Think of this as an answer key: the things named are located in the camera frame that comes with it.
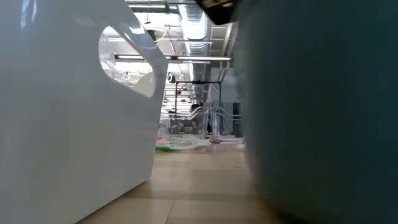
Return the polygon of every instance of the silver duct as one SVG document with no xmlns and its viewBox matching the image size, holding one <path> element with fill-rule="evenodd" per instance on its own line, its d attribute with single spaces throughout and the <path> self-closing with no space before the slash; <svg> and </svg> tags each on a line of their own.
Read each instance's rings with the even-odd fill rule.
<svg viewBox="0 0 398 224">
<path fill-rule="evenodd" d="M 203 10 L 196 4 L 181 4 L 178 5 L 178 10 L 182 17 L 182 32 L 184 38 L 187 40 L 208 40 L 209 39 L 209 25 L 208 18 Z M 209 44 L 204 43 L 185 43 L 185 48 L 188 55 L 206 56 L 209 55 Z M 210 79 L 210 66 L 203 63 L 190 64 L 190 77 L 192 81 L 205 81 Z M 206 101 L 208 85 L 195 86 L 193 85 L 194 101 Z"/>
</svg>

